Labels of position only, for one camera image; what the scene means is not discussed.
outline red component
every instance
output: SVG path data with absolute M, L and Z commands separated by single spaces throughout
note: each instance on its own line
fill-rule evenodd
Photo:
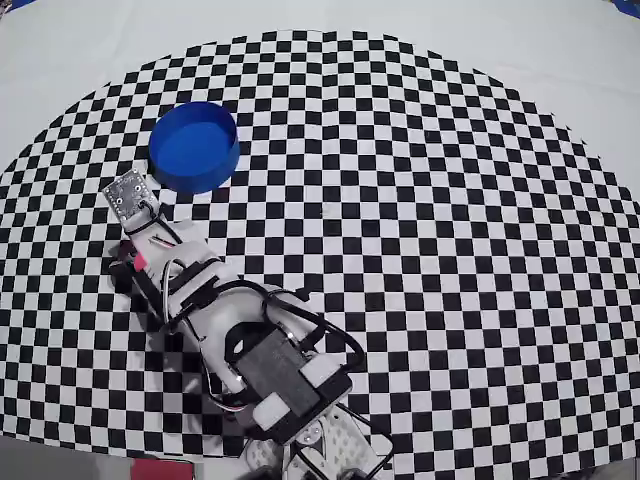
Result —
M 144 270 L 146 266 L 147 261 L 144 259 L 144 257 L 141 254 L 136 255 L 136 258 L 133 259 L 133 268 L 136 269 L 136 272 Z
M 138 458 L 131 467 L 131 480 L 193 480 L 193 464 Z

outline checkerboard mat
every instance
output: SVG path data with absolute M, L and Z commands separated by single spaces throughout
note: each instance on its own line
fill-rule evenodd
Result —
M 531 478 L 636 455 L 629 191 L 515 90 L 361 32 L 190 48 L 91 93 L 24 149 L 0 178 L 4 434 L 240 452 L 196 353 L 106 272 L 122 230 L 101 189 L 145 169 L 157 119 L 197 100 L 233 113 L 237 172 L 212 193 L 156 195 L 238 272 L 305 288 L 361 342 L 348 403 L 393 431 L 398 478 Z M 349 355 L 335 338 L 322 348 Z

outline black cable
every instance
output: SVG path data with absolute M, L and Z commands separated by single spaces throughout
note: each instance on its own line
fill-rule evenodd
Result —
M 285 300 L 282 300 L 281 298 L 278 298 L 277 296 L 271 294 L 271 292 L 269 292 L 269 290 L 264 288 L 262 285 L 251 282 L 249 280 L 239 278 L 237 280 L 232 280 L 230 282 L 220 285 L 219 287 L 214 288 L 211 291 L 211 297 L 209 297 L 209 299 L 211 301 L 214 301 L 220 294 L 228 290 L 231 290 L 233 288 L 240 288 L 240 287 L 250 288 L 253 291 L 259 293 L 263 297 L 263 302 L 264 302 L 263 315 L 270 322 L 271 322 L 271 319 L 269 319 L 269 316 L 266 313 L 266 307 L 265 307 L 265 304 L 269 304 L 269 303 L 277 306 L 281 310 L 292 313 L 298 317 L 304 318 L 305 320 L 308 320 L 311 323 L 314 323 L 320 327 L 323 327 L 329 332 L 341 337 L 344 340 L 344 342 L 347 345 L 349 345 L 349 347 L 351 347 L 351 349 L 355 353 L 355 360 L 352 362 L 347 362 L 346 364 L 342 365 L 340 367 L 342 371 L 347 373 L 351 372 L 356 368 L 360 367 L 360 365 L 364 363 L 366 358 L 364 350 L 362 349 L 362 346 L 360 345 L 360 343 L 358 343 L 358 341 L 355 338 L 353 338 L 351 335 L 349 335 L 347 332 L 345 332 L 341 328 L 335 326 L 333 323 L 326 320 L 321 315 L 317 313 L 309 312 L 308 310 L 304 310 L 296 305 L 293 305 Z
M 156 222 L 160 225 L 169 235 L 173 238 L 177 244 L 182 243 L 182 239 L 178 236 L 173 228 L 171 228 L 167 223 L 160 218 L 160 215 L 156 217 Z
M 359 413 L 356 413 L 353 410 L 351 410 L 349 407 L 347 407 L 347 406 L 345 406 L 345 405 L 343 405 L 341 403 L 336 403 L 336 407 L 338 407 L 340 410 L 342 410 L 346 414 L 351 415 L 356 420 L 358 420 L 358 421 L 364 423 L 365 425 L 367 425 L 371 429 L 371 433 L 375 433 L 375 434 L 378 434 L 378 435 L 383 435 L 391 443 L 391 450 L 389 450 L 389 453 L 387 453 L 385 455 L 385 457 L 365 477 L 365 480 L 371 480 L 373 477 L 376 476 L 376 473 L 378 473 L 380 470 L 382 470 L 382 468 L 395 455 L 396 452 L 395 452 L 395 445 L 393 444 L 393 437 L 391 436 L 391 433 L 389 433 L 389 432 L 379 428 L 378 426 L 374 425 L 373 423 L 371 423 L 369 420 L 364 418 Z
M 162 219 L 162 210 L 165 207 L 164 203 L 160 204 L 158 213 L 154 212 L 153 207 L 146 200 L 141 200 L 140 206 L 145 207 L 147 210 L 149 210 L 149 216 L 151 217 L 151 220 L 138 228 L 134 228 L 133 230 L 125 230 L 124 233 L 126 233 L 128 236 L 135 235 L 136 233 L 140 233 L 143 230 L 146 230 L 154 223 L 157 223 L 158 225 L 160 225 L 160 227 L 162 227 L 162 229 L 164 229 L 169 235 L 171 235 L 171 238 L 173 238 L 176 243 L 182 243 L 182 239 L 178 236 L 175 230 L 167 225 L 167 223 Z
M 386 432 L 386 431 L 382 430 L 381 428 L 377 427 L 376 425 L 372 424 L 369 420 L 364 418 L 362 415 L 354 412 L 353 410 L 351 410 L 350 408 L 346 407 L 345 405 L 343 405 L 341 403 L 336 403 L 336 407 L 338 407 L 340 410 L 345 412 L 347 415 L 350 415 L 351 417 L 355 418 L 356 420 L 358 420 L 358 421 L 364 423 L 365 425 L 367 425 L 371 429 L 371 433 L 378 434 L 378 435 L 383 435 L 391 443 L 391 450 L 389 450 L 389 453 L 387 453 L 385 455 L 385 457 L 382 460 L 380 460 L 380 462 L 378 462 L 376 464 L 376 466 L 364 478 L 364 480 L 372 480 L 376 476 L 376 474 L 380 470 L 382 470 L 384 468 L 384 466 L 389 462 L 389 460 L 391 460 L 391 458 L 393 458 L 393 456 L 395 455 L 395 446 L 393 444 L 393 437 L 391 437 L 391 434 L 389 432 Z M 294 455 L 298 455 L 300 457 L 300 460 L 302 460 L 307 465 L 307 467 L 309 467 L 309 469 L 311 469 L 311 471 L 316 476 L 318 476 L 318 478 L 320 478 L 320 480 L 326 480 L 327 479 L 326 475 L 324 475 L 320 471 L 320 469 L 316 465 L 314 465 L 314 463 L 311 460 L 309 460 L 304 453 L 302 453 L 302 450 L 296 444 L 296 442 L 293 442 L 291 444 L 291 450 L 294 453 Z
M 300 460 L 302 460 L 320 480 L 329 480 L 327 476 L 322 473 L 322 471 L 318 467 L 316 467 L 316 465 L 311 460 L 309 460 L 304 453 L 302 453 L 302 449 L 295 441 L 291 444 L 291 451 L 293 452 L 294 456 L 297 455 L 298 457 L 300 457 Z

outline white plastic part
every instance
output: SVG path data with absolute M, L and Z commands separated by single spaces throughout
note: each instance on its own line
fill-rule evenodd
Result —
M 324 437 L 324 456 L 312 448 L 304 448 L 302 453 L 323 473 L 329 474 L 327 478 L 337 478 L 351 469 L 368 473 L 380 461 L 356 423 L 342 410 L 334 407 L 319 421 Z M 294 457 L 287 466 L 286 477 L 301 480 L 308 469 L 304 462 Z M 383 478 L 386 473 L 381 470 L 376 478 Z
M 322 426 L 319 421 L 315 421 L 302 430 L 296 437 L 296 442 L 302 445 L 315 445 L 322 439 Z
M 300 369 L 309 383 L 318 388 L 338 371 L 340 367 L 327 354 L 318 354 Z
M 251 470 L 262 467 L 281 468 L 284 447 L 273 440 L 250 440 L 245 449 L 245 459 Z
M 291 410 L 276 392 L 272 392 L 253 410 L 253 419 L 265 432 L 284 418 Z

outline wire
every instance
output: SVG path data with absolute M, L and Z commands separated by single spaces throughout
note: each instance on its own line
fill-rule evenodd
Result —
M 367 474 L 367 476 L 364 477 L 364 480 L 372 480 L 376 476 L 376 474 L 380 470 L 382 470 L 382 468 L 395 455 L 395 446 L 393 444 L 393 437 L 391 437 L 391 434 L 389 432 L 386 432 L 383 429 L 381 429 L 381 428 L 377 427 L 376 425 L 372 424 L 369 420 L 364 418 L 362 415 L 354 412 L 353 410 L 351 410 L 347 406 L 345 406 L 345 405 L 343 405 L 341 403 L 336 403 L 336 407 L 338 407 L 340 410 L 345 412 L 347 415 L 350 415 L 351 417 L 355 418 L 356 420 L 358 420 L 358 421 L 364 423 L 365 425 L 367 425 L 371 429 L 371 433 L 383 435 L 387 440 L 389 440 L 389 442 L 391 442 L 391 450 L 389 450 L 389 453 L 387 453 L 385 455 L 385 457 L 382 460 L 380 460 L 380 462 L 378 462 L 376 464 L 376 466 L 373 468 L 373 470 L 371 470 Z M 307 456 L 304 453 L 302 453 L 302 450 L 300 449 L 300 447 L 295 442 L 291 444 L 291 447 L 292 447 L 291 449 L 293 450 L 294 454 L 298 455 L 300 457 L 300 460 L 302 460 L 307 465 L 307 467 L 309 467 L 311 469 L 311 471 L 315 475 L 317 475 L 318 478 L 320 478 L 320 480 L 328 480 L 327 476 L 324 473 L 322 473 L 320 471 L 320 469 L 311 460 L 309 460 L 309 458 L 307 458 Z
M 342 403 L 336 403 L 336 407 L 338 407 L 340 410 L 342 410 L 343 412 L 347 413 L 348 415 L 351 415 L 356 420 L 359 420 L 360 422 L 364 423 L 366 426 L 368 426 L 371 429 L 371 433 L 375 433 L 375 434 L 378 434 L 378 435 L 383 435 L 387 440 L 389 440 L 389 442 L 391 442 L 391 450 L 389 450 L 389 453 L 387 453 L 385 455 L 385 457 L 365 477 L 365 480 L 371 480 L 373 477 L 375 477 L 376 473 L 378 473 L 380 470 L 382 470 L 382 468 L 395 455 L 396 452 L 395 452 L 395 445 L 393 443 L 393 437 L 391 436 L 390 432 L 387 432 L 387 431 L 383 430 L 382 428 L 378 427 L 377 425 L 374 425 L 369 420 L 364 418 L 359 413 L 354 412 L 353 410 L 351 410 L 346 405 L 343 405 Z
M 334 335 L 338 335 L 339 337 L 341 337 L 344 342 L 349 345 L 349 347 L 351 347 L 351 349 L 353 350 L 353 352 L 355 353 L 355 360 L 352 362 L 347 362 L 346 364 L 342 365 L 340 368 L 342 371 L 348 373 L 351 372 L 355 369 L 357 369 L 358 367 L 360 367 L 360 365 L 362 365 L 365 361 L 365 353 L 364 350 L 362 349 L 362 346 L 360 345 L 360 343 L 358 343 L 358 341 L 353 338 L 351 335 L 349 335 L 347 332 L 345 332 L 344 330 L 342 330 L 341 328 L 337 327 L 336 325 L 334 325 L 333 323 L 329 322 L 328 320 L 326 320 L 324 317 L 322 317 L 321 315 L 317 314 L 317 313 L 312 313 L 308 310 L 304 310 L 296 305 L 293 305 L 285 300 L 282 300 L 281 298 L 277 297 L 276 295 L 272 294 L 269 290 L 267 290 L 266 288 L 264 288 L 262 285 L 259 285 L 257 283 L 251 282 L 249 280 L 245 280 L 243 278 L 239 278 L 237 280 L 231 280 L 230 282 L 224 283 L 222 285 L 220 285 L 219 287 L 214 288 L 211 291 L 211 299 L 215 300 L 220 294 L 231 290 L 233 288 L 241 288 L 241 287 L 245 287 L 245 288 L 250 288 L 251 290 L 259 293 L 262 298 L 263 298 L 263 304 L 262 304 L 262 311 L 263 311 L 263 315 L 265 316 L 265 318 L 267 320 L 269 320 L 271 323 L 274 323 L 271 321 L 271 319 L 269 318 L 269 316 L 267 315 L 267 309 L 266 306 L 269 304 L 273 304 L 275 306 L 277 306 L 278 308 L 280 308 L 281 310 L 284 310 L 286 312 L 292 313 L 298 317 L 301 317 L 305 320 L 308 320 L 311 323 L 314 323 L 316 325 L 318 325 L 319 327 L 322 327 L 326 330 L 328 330 L 329 332 L 333 333 Z M 283 293 L 286 292 L 286 290 L 278 290 L 275 293 Z
M 134 228 L 133 230 L 125 230 L 124 233 L 126 233 L 130 237 L 132 235 L 135 235 L 136 233 L 140 233 L 143 230 L 146 230 L 154 223 L 157 223 L 163 230 L 165 230 L 169 235 L 171 235 L 171 238 L 173 238 L 176 241 L 176 243 L 182 243 L 182 239 L 178 236 L 175 230 L 171 228 L 169 225 L 167 225 L 167 223 L 161 218 L 162 210 L 165 208 L 164 203 L 160 204 L 160 207 L 158 208 L 158 213 L 156 213 L 153 210 L 153 207 L 151 206 L 151 204 L 146 200 L 140 201 L 140 207 L 144 207 L 147 210 L 149 210 L 149 216 L 151 217 L 151 220 L 149 220 L 148 222 L 146 222 L 145 224 L 141 225 L 138 228 Z
M 204 370 L 204 376 L 206 378 L 207 393 L 209 394 L 209 397 L 211 398 L 213 403 L 215 403 L 218 408 L 226 412 L 236 413 L 244 410 L 247 407 L 246 405 L 234 406 L 234 405 L 226 404 L 222 400 L 218 399 L 216 397 L 216 394 L 213 393 L 213 390 L 211 388 L 211 379 L 209 378 L 209 375 L 210 375 L 209 369 L 207 368 L 207 364 L 205 363 L 204 357 L 202 356 L 202 350 L 200 350 L 200 363 L 202 365 L 202 369 Z
M 316 477 L 318 477 L 320 480 L 329 480 L 327 476 L 322 473 L 322 471 L 311 460 L 309 460 L 304 453 L 302 453 L 302 449 L 295 441 L 291 444 L 291 450 L 293 451 L 294 456 L 297 455 L 298 457 L 300 457 L 300 460 L 302 460 L 307 465 L 307 467 L 309 467 L 309 469 L 316 475 Z
M 169 271 L 171 270 L 171 266 L 172 265 L 179 265 L 180 267 L 182 267 L 182 269 L 184 270 L 186 268 L 184 262 L 180 259 L 177 258 L 172 258 L 170 260 L 167 261 L 167 263 L 165 263 L 164 265 L 164 269 L 162 271 L 162 278 L 161 278 L 161 287 L 160 287 L 160 293 L 162 295 L 162 316 L 163 316 L 163 320 L 164 320 L 164 324 L 165 325 L 170 325 L 171 321 L 169 320 Z M 189 327 L 189 329 L 191 330 L 191 333 L 193 334 L 193 336 L 195 337 L 195 339 L 198 341 L 198 345 L 200 345 L 200 342 L 203 340 L 201 338 L 198 337 L 195 329 L 193 328 L 193 325 L 191 325 L 191 322 L 189 321 L 188 318 L 184 318 L 183 319 L 185 321 L 185 323 L 187 324 L 187 326 Z M 200 350 L 200 362 L 201 362 L 201 366 L 204 370 L 204 376 L 206 378 L 206 386 L 207 386 L 207 393 L 209 394 L 209 396 L 211 397 L 211 400 L 213 400 L 213 402 L 222 410 L 225 410 L 227 412 L 239 412 L 241 410 L 244 410 L 244 408 L 247 406 L 246 404 L 244 405 L 229 405 L 227 403 L 225 403 L 222 399 L 219 399 L 216 397 L 216 395 L 213 393 L 213 390 L 211 389 L 211 380 L 209 378 L 209 369 L 207 368 L 207 364 L 204 361 L 204 357 L 202 356 L 202 350 Z

